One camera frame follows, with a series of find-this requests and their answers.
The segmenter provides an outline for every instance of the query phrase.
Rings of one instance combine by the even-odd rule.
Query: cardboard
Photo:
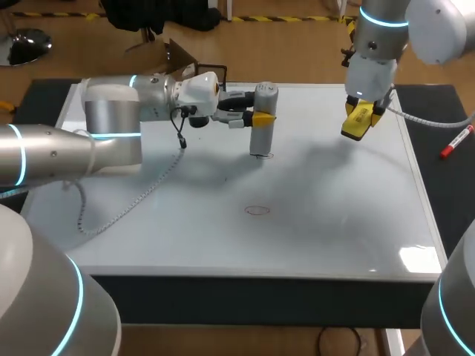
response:
[[[127,49],[118,55],[114,62],[103,65],[103,73],[105,75],[171,73],[176,80],[181,80],[185,68],[194,65],[197,60],[173,40],[170,40],[168,48],[169,56],[165,42],[157,37],[155,41]]]

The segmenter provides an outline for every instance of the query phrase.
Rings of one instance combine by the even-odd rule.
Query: red circle drawn on table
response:
[[[266,215],[270,213],[270,209],[265,206],[251,205],[244,209],[244,211],[249,215]]]

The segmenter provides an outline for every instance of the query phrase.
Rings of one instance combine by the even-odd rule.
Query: black wire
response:
[[[182,112],[180,128],[178,128],[177,124],[175,124],[175,121],[173,120],[173,114],[174,114],[175,111],[178,111],[178,110],[180,110]],[[183,110],[180,106],[177,106],[177,107],[171,109],[171,111],[170,111],[170,121],[173,124],[173,126],[175,127],[175,130],[177,130],[178,141],[180,142],[180,147],[183,148],[183,149],[187,147],[186,139],[181,134],[181,131],[183,130],[183,126],[185,125],[185,117],[186,117],[186,115],[183,115]]]
[[[361,335],[356,331],[355,328],[346,328],[346,329],[350,330],[355,335],[356,342],[358,344],[358,348],[356,349],[356,355],[355,356],[359,356],[360,353],[361,353]],[[317,340],[315,342],[315,356],[323,356],[323,354],[321,353],[320,342],[321,342],[321,336],[325,333],[326,330],[328,330],[328,328],[324,327],[320,331],[320,334],[318,334],[318,336],[317,336]]]
[[[181,134],[181,130],[183,129],[183,125],[185,124],[185,118],[182,117],[180,128],[178,128],[177,124],[175,124],[175,121],[173,121],[173,114],[175,113],[175,111],[178,111],[178,110],[181,111],[181,107],[180,107],[180,106],[177,106],[177,107],[171,109],[171,111],[170,111],[170,121],[171,121],[171,123],[173,124],[173,126],[175,127],[175,130],[177,130],[177,132],[178,132],[179,134]]]

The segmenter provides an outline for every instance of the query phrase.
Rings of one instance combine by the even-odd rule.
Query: white table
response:
[[[92,241],[76,231],[78,193],[60,183],[35,190],[22,213],[96,276],[433,282],[446,257],[404,120],[388,112],[354,142],[340,134],[343,85],[279,88],[272,159],[249,157],[247,129],[186,127],[189,148],[170,177]],[[84,120],[72,90],[58,126],[72,131]],[[170,125],[143,124],[142,133],[139,176],[84,179],[91,228],[124,209],[177,154]],[[247,214],[251,205],[269,213]],[[398,332],[388,335],[398,349]]]

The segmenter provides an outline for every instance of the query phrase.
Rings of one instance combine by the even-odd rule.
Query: black cable on floor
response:
[[[356,331],[355,328],[346,328],[348,330],[350,330],[354,335],[355,335],[355,338],[356,338],[356,342],[358,344],[358,348],[356,349],[356,354],[355,356],[359,356],[360,353],[361,353],[361,335]],[[321,336],[325,333],[325,331],[328,330],[327,327],[324,327],[321,331],[320,331],[320,334],[318,334],[317,336],[317,340],[315,342],[315,356],[324,356],[322,353],[321,353]]]

